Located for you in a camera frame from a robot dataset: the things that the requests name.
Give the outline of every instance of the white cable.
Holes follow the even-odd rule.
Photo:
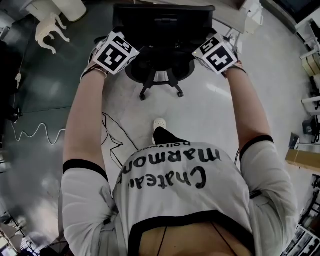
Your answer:
[[[16,103],[16,94],[14,94],[13,108],[15,108],[15,103]],[[14,137],[15,137],[15,140],[16,140],[17,142],[19,142],[19,141],[21,140],[21,137],[22,137],[23,134],[24,134],[25,136],[27,136],[28,138],[34,137],[34,136],[37,134],[40,126],[44,126],[46,138],[48,139],[48,142],[49,142],[49,144],[50,144],[51,146],[54,146],[54,145],[57,143],[57,141],[58,141],[58,139],[59,139],[59,136],[60,136],[60,133],[61,133],[62,131],[65,131],[65,130],[66,130],[66,129],[61,129],[61,130],[59,130],[58,135],[56,136],[54,143],[51,143],[51,141],[50,141],[50,139],[49,139],[49,135],[48,135],[47,126],[46,126],[46,124],[43,123],[43,122],[39,124],[38,128],[36,129],[36,131],[35,131],[35,133],[34,133],[33,135],[28,135],[25,131],[22,131],[21,134],[20,134],[20,136],[19,136],[19,138],[17,138],[16,129],[15,129],[14,123],[13,123],[12,121],[11,121],[11,126],[12,126],[12,128],[13,128]]]

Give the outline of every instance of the concrete floor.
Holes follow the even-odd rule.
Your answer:
[[[54,141],[59,129],[65,127],[93,40],[112,29],[111,3],[87,7],[88,13],[78,22],[64,20],[70,43],[58,36],[55,41],[48,40],[56,48],[56,55],[31,41],[24,66],[27,77],[16,100],[26,113],[14,125],[17,134],[22,130],[32,134],[44,122]],[[240,59],[262,101],[279,155],[284,159],[291,132],[301,135],[302,141],[310,140],[302,136],[302,121],[308,115],[301,99],[307,95],[309,78],[299,58],[307,50],[269,12],[264,11],[263,16],[263,27],[243,44]],[[130,80],[124,72],[109,76],[103,92],[103,111],[124,127],[139,149],[151,144],[153,120],[162,117],[168,130],[177,137],[215,144],[234,158],[238,138],[227,80],[196,63],[194,73],[179,85],[184,91],[183,98],[177,97],[175,89],[161,85],[148,90],[147,99],[140,101],[141,84]],[[123,163],[135,149],[115,123],[108,120],[107,126],[124,143],[114,151]],[[55,146],[49,145],[42,127],[35,137],[23,137],[16,142],[11,124],[6,125],[4,147],[10,167],[1,175],[1,196],[38,246],[45,246],[59,236],[63,140],[64,134]],[[112,146],[107,140],[102,150],[113,187],[120,169],[110,158]]]

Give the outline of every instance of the shirt sleeve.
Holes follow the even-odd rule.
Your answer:
[[[262,255],[280,255],[291,242],[298,224],[298,203],[290,176],[270,136],[244,147],[241,174],[250,194],[253,235]]]
[[[102,233],[105,237],[102,230],[106,230],[106,225],[110,233],[114,230],[111,218],[115,202],[108,177],[94,163],[70,161],[63,166],[61,182],[64,236],[74,255],[98,255]]]

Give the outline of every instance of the brown box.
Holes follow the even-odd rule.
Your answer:
[[[285,160],[288,164],[320,172],[320,154],[289,149]]]

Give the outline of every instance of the white stool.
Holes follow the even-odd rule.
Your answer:
[[[44,38],[46,36],[49,36],[52,40],[55,39],[54,36],[51,34],[52,31],[57,32],[66,42],[70,42],[70,39],[66,38],[65,35],[62,33],[61,29],[56,25],[56,21],[59,23],[61,28],[63,28],[64,30],[67,29],[67,27],[62,24],[59,16],[54,13],[51,13],[49,17],[45,18],[38,24],[35,32],[35,40],[39,43],[39,45],[43,48],[51,50],[53,54],[57,53],[56,49],[50,45],[45,44],[44,42]]]

